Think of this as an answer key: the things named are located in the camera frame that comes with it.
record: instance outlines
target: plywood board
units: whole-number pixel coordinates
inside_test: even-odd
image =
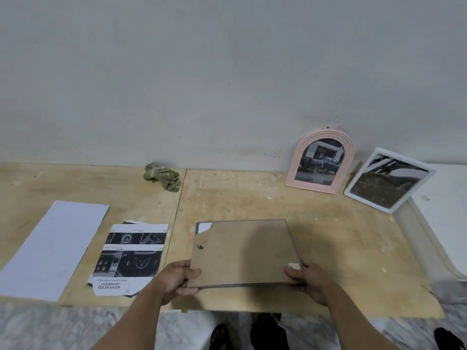
[[[189,170],[166,262],[188,259],[200,221],[287,220],[299,255],[316,261],[367,316],[443,318],[397,223],[342,194],[284,186],[285,173]],[[326,315],[286,287],[211,288],[178,298],[176,309]]]
[[[204,272],[189,287],[298,284],[284,273],[301,262],[285,220],[220,221],[194,237],[191,268]]]
[[[176,171],[183,181],[185,170]],[[128,219],[146,223],[168,223],[167,241],[170,240],[181,189],[178,193],[165,191],[160,183],[143,180],[143,173],[144,169],[137,167],[0,165],[0,268],[11,259],[55,200],[110,205],[58,304],[131,304],[132,300],[123,296],[95,296],[92,288],[87,286],[87,280],[114,223],[122,223]],[[162,253],[161,264],[164,263],[166,253],[167,246]]]

